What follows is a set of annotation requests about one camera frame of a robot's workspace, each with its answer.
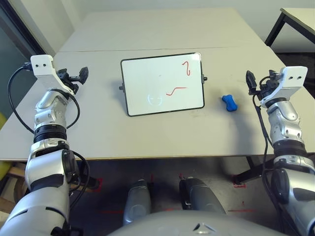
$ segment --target whiteboard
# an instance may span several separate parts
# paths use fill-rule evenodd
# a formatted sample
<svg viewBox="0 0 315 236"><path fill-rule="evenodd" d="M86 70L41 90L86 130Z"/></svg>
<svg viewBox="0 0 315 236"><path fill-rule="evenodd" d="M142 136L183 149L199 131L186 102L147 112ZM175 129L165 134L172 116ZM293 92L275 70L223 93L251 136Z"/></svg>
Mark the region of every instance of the whiteboard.
<svg viewBox="0 0 315 236"><path fill-rule="evenodd" d="M124 59L121 69L131 117L204 107L200 53Z"/></svg>

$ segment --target red squiggle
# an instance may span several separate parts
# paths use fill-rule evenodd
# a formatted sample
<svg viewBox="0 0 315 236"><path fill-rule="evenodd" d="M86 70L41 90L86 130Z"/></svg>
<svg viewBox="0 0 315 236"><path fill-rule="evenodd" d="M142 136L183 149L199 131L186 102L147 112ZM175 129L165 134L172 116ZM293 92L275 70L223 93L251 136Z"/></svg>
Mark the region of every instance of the red squiggle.
<svg viewBox="0 0 315 236"><path fill-rule="evenodd" d="M187 75L189 76L189 75L190 75L190 70L188 70L189 62L188 62L188 61L185 61L182 65L185 65L186 63L187 63L187 70L186 70L186 73L187 73Z"/></svg>
<svg viewBox="0 0 315 236"><path fill-rule="evenodd" d="M173 89L173 91L172 91L172 93L171 93L171 94L167 93L166 95L168 95L168 96L172 96L172 95L173 95L173 93L174 93L174 91L175 91L176 89L186 89L186 87L176 87L176 88L174 88L174 89Z"/></svg>

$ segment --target floor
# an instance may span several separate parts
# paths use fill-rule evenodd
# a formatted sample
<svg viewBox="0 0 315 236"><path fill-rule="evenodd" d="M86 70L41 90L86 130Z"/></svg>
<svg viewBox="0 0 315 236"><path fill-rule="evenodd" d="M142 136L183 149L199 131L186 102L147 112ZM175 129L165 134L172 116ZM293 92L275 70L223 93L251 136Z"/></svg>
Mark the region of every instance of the floor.
<svg viewBox="0 0 315 236"><path fill-rule="evenodd" d="M85 236L103 236L122 226L129 187L140 178L153 182L152 212L181 210L179 176L197 177L213 190L228 215L277 229L276 213L261 179L233 185L231 175L248 170L245 157L93 161L93 177L101 188L85 193L70 223Z"/></svg>
<svg viewBox="0 0 315 236"><path fill-rule="evenodd" d="M304 87L315 98L315 53L277 53L286 66L302 65L308 68Z"/></svg>

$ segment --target whiteboard frame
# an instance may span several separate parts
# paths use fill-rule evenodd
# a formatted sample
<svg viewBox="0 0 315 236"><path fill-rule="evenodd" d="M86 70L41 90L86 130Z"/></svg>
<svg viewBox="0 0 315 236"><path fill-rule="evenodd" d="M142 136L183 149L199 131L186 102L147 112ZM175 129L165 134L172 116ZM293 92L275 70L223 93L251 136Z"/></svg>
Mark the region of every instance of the whiteboard frame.
<svg viewBox="0 0 315 236"><path fill-rule="evenodd" d="M130 58L130 59L123 59L120 62L120 68L122 71L122 78L123 78L123 91L125 94L125 101L126 101L126 110L127 114L129 117L138 117L138 116L146 116L146 115L152 115L152 114L160 114L160 113L169 113L169 112L179 112L179 111L186 111L186 110L195 110L195 109L201 109L204 108L205 106L205 95L204 95L204 80L203 80L203 73L202 73L202 63L201 63L201 56L200 56L200 72L201 72L201 77L200 77L200 82L202 85L202 100L203 100L203 105L201 107L194 107L194 108L188 108L188 109L179 109L179 110L171 110L171 111L165 111L165 112L154 112L154 113L144 113L144 114L138 114L138 115L130 115L128 111L128 102L127 102L127 91L125 88L125 80L124 80L124 72L123 72L123 61L125 60L140 60L140 59L150 59L150 58L164 58L164 57L174 57L174 56L181 56L181 55L190 55L190 54L196 54L198 52L193 52L193 53L182 53L182 54L171 54L171 55L163 55L163 56L154 56L154 57L144 57L144 58Z"/></svg>

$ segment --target yellow object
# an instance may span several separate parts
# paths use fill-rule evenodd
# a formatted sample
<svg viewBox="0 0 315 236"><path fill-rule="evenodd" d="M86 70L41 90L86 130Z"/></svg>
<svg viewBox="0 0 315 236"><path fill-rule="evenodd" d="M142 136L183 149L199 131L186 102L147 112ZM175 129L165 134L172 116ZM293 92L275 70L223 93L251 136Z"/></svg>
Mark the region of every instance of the yellow object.
<svg viewBox="0 0 315 236"><path fill-rule="evenodd" d="M0 112L0 129L6 122L5 116ZM0 161L0 180L6 175L6 173L10 170L12 163Z"/></svg>
<svg viewBox="0 0 315 236"><path fill-rule="evenodd" d="M2 126L4 125L5 122L6 122L6 118L5 118L5 116L0 112L0 129L2 128Z"/></svg>
<svg viewBox="0 0 315 236"><path fill-rule="evenodd" d="M0 180L8 173L12 166L12 162L0 161Z"/></svg>

